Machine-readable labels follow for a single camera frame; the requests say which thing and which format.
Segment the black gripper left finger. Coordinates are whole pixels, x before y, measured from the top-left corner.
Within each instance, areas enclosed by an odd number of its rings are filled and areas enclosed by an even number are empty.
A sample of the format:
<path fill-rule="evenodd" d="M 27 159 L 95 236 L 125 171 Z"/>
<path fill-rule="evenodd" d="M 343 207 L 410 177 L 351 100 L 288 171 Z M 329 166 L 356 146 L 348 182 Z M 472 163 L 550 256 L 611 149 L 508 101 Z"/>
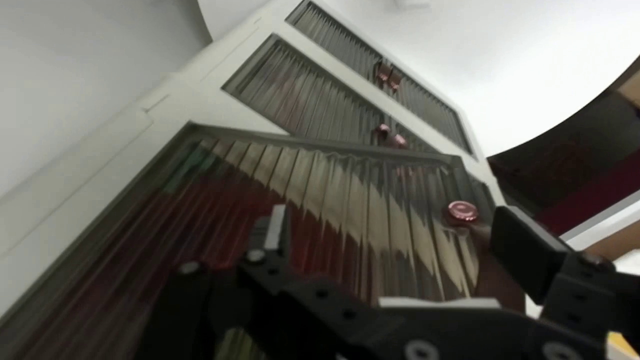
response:
<path fill-rule="evenodd" d="M 237 271 L 252 290 L 277 294 L 289 279 L 289 212 L 276 203 L 268 215 L 253 221 Z"/>

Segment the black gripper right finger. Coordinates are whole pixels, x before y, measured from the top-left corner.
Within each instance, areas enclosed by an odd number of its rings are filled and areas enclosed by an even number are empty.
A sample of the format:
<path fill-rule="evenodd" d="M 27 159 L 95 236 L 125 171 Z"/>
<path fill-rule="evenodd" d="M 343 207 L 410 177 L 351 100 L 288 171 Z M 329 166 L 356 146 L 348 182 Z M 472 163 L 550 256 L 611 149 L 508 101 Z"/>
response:
<path fill-rule="evenodd" d="M 499 205 L 492 219 L 489 250 L 516 283 L 542 303 L 572 248 L 516 205 Z"/>

